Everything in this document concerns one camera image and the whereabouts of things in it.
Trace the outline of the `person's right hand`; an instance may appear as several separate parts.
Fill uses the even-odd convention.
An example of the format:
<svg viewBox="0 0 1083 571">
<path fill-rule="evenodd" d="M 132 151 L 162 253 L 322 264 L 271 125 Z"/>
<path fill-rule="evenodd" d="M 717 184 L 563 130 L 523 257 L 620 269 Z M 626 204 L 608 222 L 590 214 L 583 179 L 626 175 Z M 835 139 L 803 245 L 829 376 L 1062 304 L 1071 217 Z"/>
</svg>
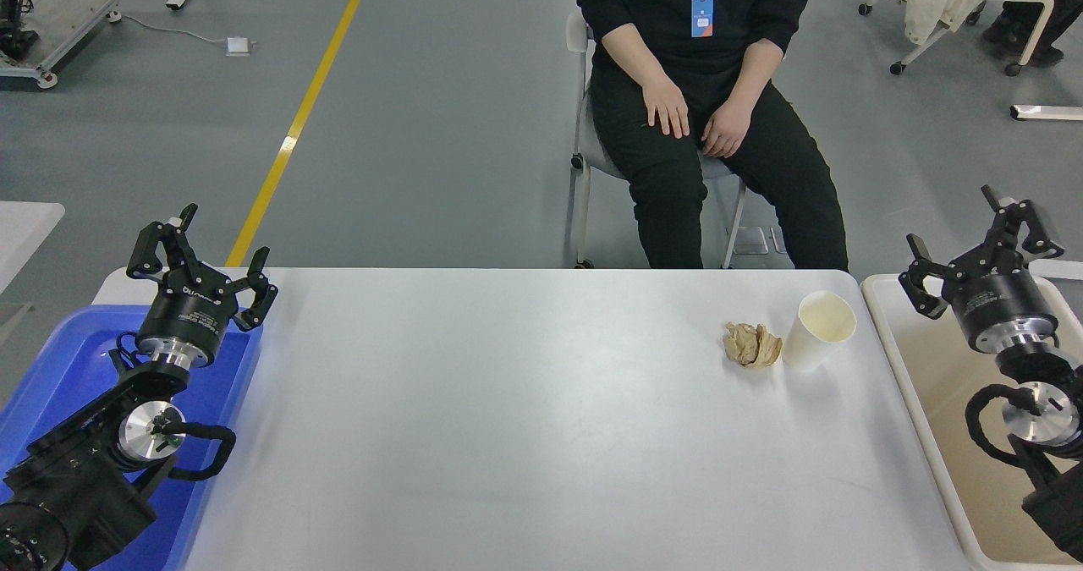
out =
<svg viewBox="0 0 1083 571">
<path fill-rule="evenodd" d="M 647 78 L 640 85 L 645 101 L 645 127 L 657 128 L 662 135 L 675 139 L 690 137 L 689 108 L 680 88 L 665 74 Z"/>
</svg>

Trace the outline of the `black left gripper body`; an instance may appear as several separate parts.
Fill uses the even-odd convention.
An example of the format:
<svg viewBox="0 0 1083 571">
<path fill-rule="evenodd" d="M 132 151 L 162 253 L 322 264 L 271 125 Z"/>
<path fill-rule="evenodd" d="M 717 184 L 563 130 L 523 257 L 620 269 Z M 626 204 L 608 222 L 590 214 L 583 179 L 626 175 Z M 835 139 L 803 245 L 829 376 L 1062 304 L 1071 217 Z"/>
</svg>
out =
<svg viewBox="0 0 1083 571">
<path fill-rule="evenodd" d="M 138 330 L 139 352 L 151 355 L 155 343 L 173 339 L 197 349 L 198 359 L 214 359 L 229 320 L 239 309 L 235 296 L 217 293 L 227 286 L 227 280 L 213 269 L 194 277 L 183 269 L 167 272 Z"/>
</svg>

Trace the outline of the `person's left hand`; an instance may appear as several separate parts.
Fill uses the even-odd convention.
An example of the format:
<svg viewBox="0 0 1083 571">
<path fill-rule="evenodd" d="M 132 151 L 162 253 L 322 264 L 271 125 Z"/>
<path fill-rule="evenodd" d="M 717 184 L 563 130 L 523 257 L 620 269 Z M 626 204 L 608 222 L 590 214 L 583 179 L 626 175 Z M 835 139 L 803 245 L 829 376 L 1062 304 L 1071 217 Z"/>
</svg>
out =
<svg viewBox="0 0 1083 571">
<path fill-rule="evenodd" d="M 755 102 L 747 98 L 728 98 L 707 120 L 701 135 L 701 154 L 720 160 L 734 157 L 747 137 L 754 106 Z"/>
</svg>

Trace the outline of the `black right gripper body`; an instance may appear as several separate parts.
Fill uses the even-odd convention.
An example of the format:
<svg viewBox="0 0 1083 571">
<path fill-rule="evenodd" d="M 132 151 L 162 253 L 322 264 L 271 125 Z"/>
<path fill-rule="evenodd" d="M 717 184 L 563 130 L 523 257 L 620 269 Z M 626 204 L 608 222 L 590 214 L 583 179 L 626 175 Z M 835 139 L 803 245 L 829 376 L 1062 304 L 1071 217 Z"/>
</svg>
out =
<svg viewBox="0 0 1083 571">
<path fill-rule="evenodd" d="M 1058 327 L 1049 304 L 1029 272 L 1029 254 L 966 254 L 951 261 L 943 298 L 952 306 L 970 348 L 999 353 L 1025 341 L 1045 341 Z"/>
</svg>

